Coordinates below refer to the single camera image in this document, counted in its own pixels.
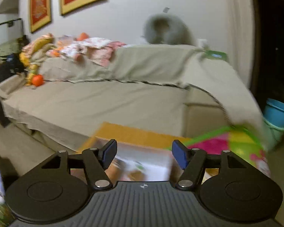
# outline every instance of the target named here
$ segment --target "sofa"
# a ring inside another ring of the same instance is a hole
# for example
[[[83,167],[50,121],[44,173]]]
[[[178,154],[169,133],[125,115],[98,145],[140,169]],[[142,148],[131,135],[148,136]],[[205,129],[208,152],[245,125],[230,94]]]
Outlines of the sofa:
[[[230,121],[210,93],[181,83],[195,54],[187,45],[127,46],[107,69],[48,58],[39,69],[45,84],[12,76],[0,83],[0,100],[14,125],[54,151],[76,152],[103,122],[196,137]]]

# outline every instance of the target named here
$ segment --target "silver screw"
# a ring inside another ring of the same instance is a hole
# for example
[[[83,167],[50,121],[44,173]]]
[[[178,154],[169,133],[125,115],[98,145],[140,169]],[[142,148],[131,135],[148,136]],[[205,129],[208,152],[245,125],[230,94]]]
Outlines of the silver screw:
[[[178,182],[178,185],[182,188],[188,188],[193,185],[193,182],[190,180],[181,180],[180,182]]]
[[[98,181],[95,182],[95,185],[98,188],[105,188],[105,187],[109,186],[109,182],[107,180],[98,180]]]

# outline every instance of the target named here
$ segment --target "beige curtain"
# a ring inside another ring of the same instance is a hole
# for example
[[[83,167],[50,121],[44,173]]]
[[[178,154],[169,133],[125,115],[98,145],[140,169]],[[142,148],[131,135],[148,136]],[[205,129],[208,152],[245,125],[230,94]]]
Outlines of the beige curtain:
[[[228,54],[232,66],[249,88],[255,47],[253,0],[226,0]]]

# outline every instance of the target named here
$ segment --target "wall outlet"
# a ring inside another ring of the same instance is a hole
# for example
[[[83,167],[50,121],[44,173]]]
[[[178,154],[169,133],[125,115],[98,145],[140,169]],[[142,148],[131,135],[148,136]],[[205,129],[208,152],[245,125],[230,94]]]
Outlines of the wall outlet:
[[[207,39],[197,39],[197,47],[198,48],[208,48]]]

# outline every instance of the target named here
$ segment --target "tiled floor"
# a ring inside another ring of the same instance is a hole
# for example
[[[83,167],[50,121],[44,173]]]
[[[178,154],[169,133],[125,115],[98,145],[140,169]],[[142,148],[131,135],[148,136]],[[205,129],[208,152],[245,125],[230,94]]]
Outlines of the tiled floor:
[[[22,132],[13,125],[0,125],[0,155],[8,157],[22,175],[53,154],[49,148]],[[277,214],[277,221],[284,226],[284,141],[268,154],[272,179],[283,191],[283,203]]]

